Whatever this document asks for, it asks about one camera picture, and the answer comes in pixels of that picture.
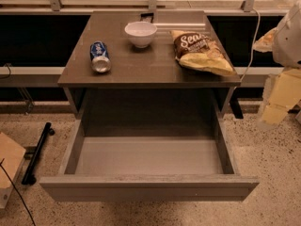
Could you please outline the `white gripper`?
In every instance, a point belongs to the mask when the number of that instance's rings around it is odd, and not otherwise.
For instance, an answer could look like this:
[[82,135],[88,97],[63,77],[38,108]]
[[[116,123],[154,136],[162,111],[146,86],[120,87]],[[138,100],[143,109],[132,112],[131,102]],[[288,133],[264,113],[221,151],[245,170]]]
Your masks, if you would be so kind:
[[[301,68],[301,0],[295,2],[278,23],[255,41],[257,52],[273,53],[273,60],[284,67]],[[257,126],[276,128],[288,112],[301,101],[301,70],[287,69],[271,75],[265,83]]]

